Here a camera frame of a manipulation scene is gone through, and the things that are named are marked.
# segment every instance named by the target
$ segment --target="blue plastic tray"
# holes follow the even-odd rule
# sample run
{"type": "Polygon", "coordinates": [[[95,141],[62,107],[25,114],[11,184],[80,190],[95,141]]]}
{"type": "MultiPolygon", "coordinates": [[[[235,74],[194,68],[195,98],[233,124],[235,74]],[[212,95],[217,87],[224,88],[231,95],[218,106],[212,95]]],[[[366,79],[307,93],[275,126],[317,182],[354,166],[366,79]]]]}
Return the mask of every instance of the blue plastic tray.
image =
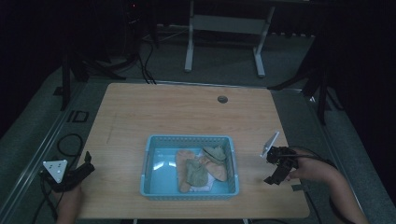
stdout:
{"type": "Polygon", "coordinates": [[[140,193],[150,200],[227,200],[239,193],[233,140],[226,135],[158,135],[148,139],[140,193]],[[215,181],[208,192],[182,193],[177,186],[175,156],[181,149],[198,154],[203,147],[222,146],[227,156],[227,181],[215,181]]]}

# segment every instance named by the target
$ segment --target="gray carpet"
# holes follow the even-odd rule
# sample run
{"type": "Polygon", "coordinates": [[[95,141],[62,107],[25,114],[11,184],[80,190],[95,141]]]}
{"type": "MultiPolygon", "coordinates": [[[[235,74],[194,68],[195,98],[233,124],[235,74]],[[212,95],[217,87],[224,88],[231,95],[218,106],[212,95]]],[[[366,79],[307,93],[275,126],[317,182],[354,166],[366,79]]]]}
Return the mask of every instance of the gray carpet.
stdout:
{"type": "MultiPolygon", "coordinates": [[[[160,42],[160,48],[153,51],[147,69],[159,83],[185,82],[265,88],[294,76],[312,43],[312,38],[270,35],[262,53],[267,74],[264,78],[256,75],[251,49],[251,43],[254,41],[254,36],[246,36],[243,40],[238,40],[237,44],[242,45],[237,46],[235,41],[231,44],[221,41],[215,43],[207,34],[199,34],[195,42],[192,71],[185,73],[187,39],[185,33],[182,33],[160,42]]],[[[149,50],[149,45],[142,46],[141,54],[144,60],[147,59],[149,50]]],[[[126,82],[143,82],[139,66],[135,64],[117,73],[127,77],[126,82]]],[[[3,207],[2,215],[9,215],[7,222],[31,222],[42,199],[36,175],[41,166],[34,166],[29,162],[37,158],[42,161],[49,160],[55,155],[62,158],[63,156],[56,149],[56,142],[66,134],[78,133],[84,140],[87,138],[106,86],[115,81],[95,74],[94,71],[91,72],[92,78],[88,83],[72,82],[72,102],[63,112],[59,110],[62,99],[52,95],[55,88],[61,85],[62,73],[58,70],[49,76],[23,114],[1,139],[0,200],[3,207]],[[88,120],[68,121],[67,118],[72,111],[89,112],[88,120]]],[[[350,181],[363,211],[372,223],[394,222],[395,207],[381,185],[346,114],[329,103],[329,109],[325,114],[327,125],[320,125],[315,114],[316,103],[312,103],[298,91],[303,85],[304,80],[287,90],[273,91],[276,108],[289,144],[312,148],[323,157],[335,161],[350,181]]],[[[65,143],[65,146],[65,150],[70,153],[78,150],[76,142],[65,143]]],[[[314,209],[317,208],[322,223],[332,223],[327,188],[310,181],[304,181],[304,186],[313,201],[309,203],[310,216],[283,221],[318,223],[314,209]]],[[[50,210],[44,205],[36,223],[51,222],[50,210]]],[[[120,223],[120,220],[79,220],[78,223],[107,224],[120,223]]],[[[276,223],[276,221],[256,220],[255,223],[276,223]]]]}

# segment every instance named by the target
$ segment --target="dark background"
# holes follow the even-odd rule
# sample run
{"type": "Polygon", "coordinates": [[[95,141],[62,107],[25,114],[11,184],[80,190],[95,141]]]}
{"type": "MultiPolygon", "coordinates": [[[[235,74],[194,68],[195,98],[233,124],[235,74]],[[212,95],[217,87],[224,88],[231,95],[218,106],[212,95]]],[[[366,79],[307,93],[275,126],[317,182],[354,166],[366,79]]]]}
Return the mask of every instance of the dark background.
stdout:
{"type": "MultiPolygon", "coordinates": [[[[153,9],[156,21],[187,25],[188,2],[158,1],[153,9]]],[[[108,61],[108,54],[119,53],[123,48],[119,33],[124,32],[127,20],[123,13],[126,8],[120,3],[102,0],[0,3],[0,136],[45,78],[59,68],[65,43],[95,60],[108,61]]],[[[330,65],[330,84],[395,202],[396,3],[374,0],[336,3],[344,7],[282,4],[276,9],[270,31],[286,36],[317,36],[304,66],[330,65]]],[[[198,5],[197,9],[242,17],[248,12],[249,16],[265,18],[262,12],[268,6],[241,10],[237,4],[226,6],[219,1],[215,5],[198,5]]],[[[130,42],[138,41],[134,35],[130,38],[130,42]]]]}

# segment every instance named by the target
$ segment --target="human arm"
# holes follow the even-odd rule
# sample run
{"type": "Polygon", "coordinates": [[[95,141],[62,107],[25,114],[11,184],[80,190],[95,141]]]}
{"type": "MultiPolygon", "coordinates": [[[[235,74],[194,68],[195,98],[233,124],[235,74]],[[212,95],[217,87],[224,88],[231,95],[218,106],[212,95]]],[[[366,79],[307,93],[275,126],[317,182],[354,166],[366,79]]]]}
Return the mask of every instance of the human arm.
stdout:
{"type": "MultiPolygon", "coordinates": [[[[298,154],[306,152],[294,149],[298,154]]],[[[299,168],[290,172],[288,178],[301,178],[323,182],[329,187],[330,198],[341,216],[353,223],[369,223],[361,211],[344,176],[330,164],[310,158],[298,158],[299,168]]]]}
{"type": "Polygon", "coordinates": [[[57,224],[72,224],[76,223],[79,209],[81,206],[82,190],[81,184],[77,185],[72,190],[64,193],[52,192],[58,204],[58,219],[57,224]]]}

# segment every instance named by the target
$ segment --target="white metal stand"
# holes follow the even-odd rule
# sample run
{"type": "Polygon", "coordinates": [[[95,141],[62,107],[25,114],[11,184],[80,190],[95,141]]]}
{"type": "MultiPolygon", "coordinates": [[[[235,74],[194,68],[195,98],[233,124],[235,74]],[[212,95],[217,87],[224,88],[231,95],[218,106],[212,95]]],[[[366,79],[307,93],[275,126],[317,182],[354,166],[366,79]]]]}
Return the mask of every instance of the white metal stand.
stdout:
{"type": "Polygon", "coordinates": [[[260,42],[257,47],[253,48],[253,55],[256,62],[257,74],[264,77],[264,66],[262,65],[262,46],[268,29],[273,18],[275,7],[271,7],[266,20],[242,19],[232,17],[218,17],[194,14],[194,1],[190,0],[190,26],[189,26],[189,45],[187,46],[186,63],[184,70],[192,70],[192,56],[194,53],[193,32],[194,30],[207,30],[218,32],[230,32],[241,34],[260,35],[260,42]]]}

